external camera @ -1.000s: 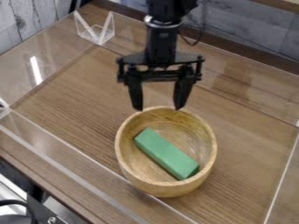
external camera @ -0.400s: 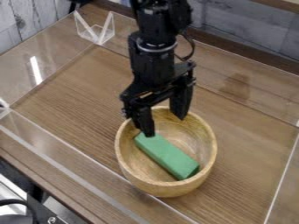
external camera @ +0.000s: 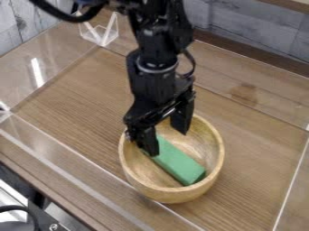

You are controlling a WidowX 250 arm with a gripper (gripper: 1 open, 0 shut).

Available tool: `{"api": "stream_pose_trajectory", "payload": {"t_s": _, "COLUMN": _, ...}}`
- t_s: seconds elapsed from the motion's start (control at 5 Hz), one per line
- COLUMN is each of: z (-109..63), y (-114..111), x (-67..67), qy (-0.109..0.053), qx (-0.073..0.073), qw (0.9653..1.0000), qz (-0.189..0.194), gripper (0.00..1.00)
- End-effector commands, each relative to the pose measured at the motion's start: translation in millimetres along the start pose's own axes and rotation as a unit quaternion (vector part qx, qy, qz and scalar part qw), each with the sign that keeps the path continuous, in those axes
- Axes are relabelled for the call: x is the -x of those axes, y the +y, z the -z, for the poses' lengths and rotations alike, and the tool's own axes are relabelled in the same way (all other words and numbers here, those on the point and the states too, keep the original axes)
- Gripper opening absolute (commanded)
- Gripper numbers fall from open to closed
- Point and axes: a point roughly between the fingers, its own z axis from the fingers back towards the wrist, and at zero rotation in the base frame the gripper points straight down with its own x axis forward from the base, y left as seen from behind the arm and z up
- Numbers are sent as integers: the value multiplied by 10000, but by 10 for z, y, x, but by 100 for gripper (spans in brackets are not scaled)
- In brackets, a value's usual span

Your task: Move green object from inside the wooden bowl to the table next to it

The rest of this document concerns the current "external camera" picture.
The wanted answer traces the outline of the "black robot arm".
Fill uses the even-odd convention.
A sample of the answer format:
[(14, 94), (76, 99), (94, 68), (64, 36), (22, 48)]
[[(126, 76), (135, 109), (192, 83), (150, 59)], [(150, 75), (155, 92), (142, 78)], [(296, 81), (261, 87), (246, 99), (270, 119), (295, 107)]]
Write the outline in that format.
[(89, 7), (82, 15), (64, 13), (47, 0), (30, 0), (43, 11), (71, 23), (90, 21), (102, 9), (114, 4), (129, 17), (138, 48), (126, 58), (130, 91), (134, 102), (123, 117), (126, 136), (150, 155), (159, 154), (155, 126), (169, 119), (173, 128), (186, 133), (192, 125), (194, 76), (177, 72), (179, 55), (189, 60), (193, 26), (183, 0), (74, 0)]

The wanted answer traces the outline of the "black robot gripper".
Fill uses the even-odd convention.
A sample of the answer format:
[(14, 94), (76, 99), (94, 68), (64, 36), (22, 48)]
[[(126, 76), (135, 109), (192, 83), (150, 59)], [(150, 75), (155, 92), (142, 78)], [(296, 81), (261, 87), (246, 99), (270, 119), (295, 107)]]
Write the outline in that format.
[(183, 55), (190, 61), (192, 70), (182, 74), (177, 72), (178, 60), (166, 68), (153, 69), (142, 65), (138, 51), (133, 51), (127, 56), (134, 101), (123, 117), (127, 126), (126, 135), (151, 157), (159, 154), (157, 125), (169, 117), (170, 125), (179, 133), (186, 134), (192, 126), (196, 60), (187, 51)]

